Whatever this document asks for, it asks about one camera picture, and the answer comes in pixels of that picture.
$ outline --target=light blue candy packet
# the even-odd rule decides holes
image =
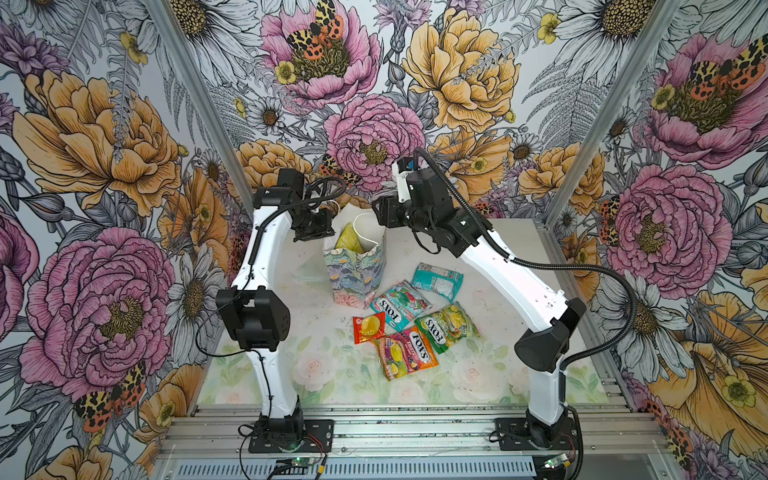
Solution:
[[[440,266],[420,263],[413,273],[411,285],[428,292],[437,293],[452,302],[462,286],[464,275]]]

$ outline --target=candy packet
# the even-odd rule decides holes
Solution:
[[[458,302],[438,312],[420,316],[415,323],[437,353],[447,352],[454,343],[466,336],[480,336],[472,319]]]
[[[413,288],[408,280],[403,280],[375,298],[371,302],[371,308],[377,313],[384,312],[389,326],[400,331],[406,328],[411,320],[432,308],[432,304]]]
[[[385,316],[385,313],[381,312],[371,316],[352,317],[352,325],[355,329],[355,344],[383,337]]]
[[[437,366],[437,356],[432,346],[414,326],[378,339],[376,345],[387,380]]]
[[[413,273],[411,284],[421,290],[437,293],[452,302],[462,286],[464,274],[441,268],[440,266],[420,263]]]

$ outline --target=red wire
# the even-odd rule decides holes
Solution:
[[[312,439],[312,441],[315,442],[315,445],[317,445],[317,448],[320,450],[320,453],[322,453],[323,455],[326,454],[325,447],[320,442],[320,440],[317,439],[316,436],[312,435],[311,433],[307,433],[306,436],[310,437],[310,439]]]
[[[568,435],[562,434],[566,439],[568,439],[568,443],[571,444],[571,456],[576,456],[576,447],[574,446],[574,441],[571,440],[571,437]]]

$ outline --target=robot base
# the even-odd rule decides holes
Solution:
[[[248,445],[249,453],[318,453],[320,449],[314,442],[303,440],[298,448],[294,435],[267,435],[261,422],[253,426],[253,436]],[[323,443],[325,452],[333,447],[333,420],[305,420],[304,434],[309,433]]]
[[[496,419],[495,423],[496,430],[501,432],[498,435],[498,447],[502,452],[519,452],[520,450],[530,448],[531,443],[528,440],[520,438],[531,436],[531,431],[528,427],[528,419],[522,417],[504,418]],[[505,435],[505,432],[510,432],[514,436]],[[558,422],[557,432],[560,433],[553,435],[553,438],[549,442],[549,446],[539,446],[542,448],[542,455],[547,455],[547,450],[564,450],[566,452],[570,452],[572,449],[578,450],[578,433],[576,432],[576,425],[572,418],[563,415],[563,418]]]

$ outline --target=pink peony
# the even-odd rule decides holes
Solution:
[[[160,247],[128,228],[54,253],[29,290],[35,336],[22,351],[22,378],[77,399],[111,389],[139,362],[154,373],[170,349],[163,330],[173,282]]]
[[[715,180],[693,165],[643,167],[619,199],[617,247],[608,248],[614,270],[629,270],[679,299],[706,285],[725,261],[733,236]]]
[[[0,340],[16,324],[24,303],[24,283],[39,262],[32,237],[15,218],[0,212]]]
[[[381,95],[358,97],[325,123],[328,154],[358,174],[360,190],[373,192],[392,178],[392,163],[424,147],[422,122],[410,108]]]
[[[358,93],[370,91],[376,83],[381,57],[381,47],[376,34],[368,36],[368,31],[365,26],[361,26],[360,17],[354,8],[347,13],[341,2],[334,4],[336,14],[344,22],[342,40],[343,47],[349,53],[349,66],[343,76],[326,74],[309,81],[298,78],[286,84],[295,102],[295,105],[286,104],[286,108],[290,110],[296,110],[298,106],[298,110],[308,112],[322,108],[323,105],[341,104]],[[293,49],[288,45],[286,37],[295,31],[308,30],[310,23],[315,21],[315,11],[313,6],[309,13],[296,10],[293,16],[285,11],[281,11],[279,16],[264,16],[261,21],[261,36],[262,48],[267,52],[267,55],[263,56],[265,66],[275,68],[280,62],[293,62]]]
[[[644,127],[645,140],[654,151],[664,151],[677,161],[698,162],[711,170],[730,165],[768,134],[768,74],[742,91],[716,92],[705,101],[690,96],[694,63],[713,61],[721,65],[748,45],[732,47],[731,38],[718,45],[715,36],[707,40],[701,34],[694,35],[667,63],[667,70],[656,79],[655,106]],[[674,94],[668,85],[674,87]]]

